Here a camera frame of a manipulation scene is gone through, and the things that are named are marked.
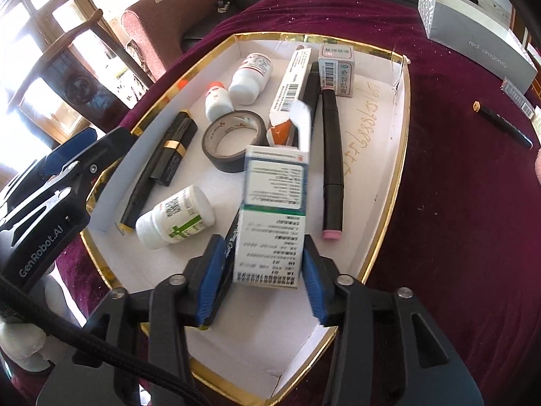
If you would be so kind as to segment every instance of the brown armchair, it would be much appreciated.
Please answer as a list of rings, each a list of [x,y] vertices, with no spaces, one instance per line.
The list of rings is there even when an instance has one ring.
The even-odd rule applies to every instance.
[[[158,79],[182,55],[184,32],[217,10],[218,0],[139,0],[122,14],[126,33],[137,43]]]

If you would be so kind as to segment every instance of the gray box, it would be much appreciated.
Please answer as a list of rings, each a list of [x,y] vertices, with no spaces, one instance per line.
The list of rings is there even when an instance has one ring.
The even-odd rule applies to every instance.
[[[333,89],[337,96],[353,96],[355,52],[342,44],[321,44],[319,77],[322,89]]]
[[[502,80],[508,78],[526,93],[537,69],[510,29],[469,0],[419,0],[418,9],[429,39],[467,56]]]

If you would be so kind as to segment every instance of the label sticker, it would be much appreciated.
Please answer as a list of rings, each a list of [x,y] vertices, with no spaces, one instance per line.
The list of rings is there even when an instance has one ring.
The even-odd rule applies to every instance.
[[[537,135],[537,140],[541,143],[541,109],[536,107],[534,117],[532,118],[532,125]]]
[[[176,215],[174,218],[176,223],[173,225],[170,223],[165,226],[165,230],[171,238],[188,238],[206,228],[201,215],[197,213],[191,204],[187,189],[183,191],[181,197],[175,196],[171,200],[166,201],[162,206],[164,207],[167,220]]]
[[[247,159],[233,281],[297,287],[306,223],[307,154],[251,146]]]

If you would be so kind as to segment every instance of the bottle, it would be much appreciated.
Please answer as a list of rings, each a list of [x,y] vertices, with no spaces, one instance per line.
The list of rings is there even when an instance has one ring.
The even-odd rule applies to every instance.
[[[221,82],[210,84],[207,94],[205,94],[205,114],[207,118],[213,122],[234,110],[229,92],[224,85]]]
[[[214,211],[203,191],[195,186],[176,193],[141,215],[135,223],[139,240],[148,249],[182,241],[214,224]]]
[[[272,62],[262,53],[250,53],[233,75],[229,96],[233,102],[251,105],[263,91],[271,77]]]

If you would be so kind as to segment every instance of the black cable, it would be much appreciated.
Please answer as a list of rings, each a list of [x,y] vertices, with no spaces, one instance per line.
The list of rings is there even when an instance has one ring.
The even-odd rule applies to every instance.
[[[106,341],[93,336],[80,327],[71,324],[50,310],[31,300],[26,294],[0,275],[0,299],[25,319],[38,326],[45,333],[86,354],[96,357],[122,371],[143,378],[150,383],[167,389],[195,406],[212,406],[206,397],[178,377],[158,366],[145,362]]]

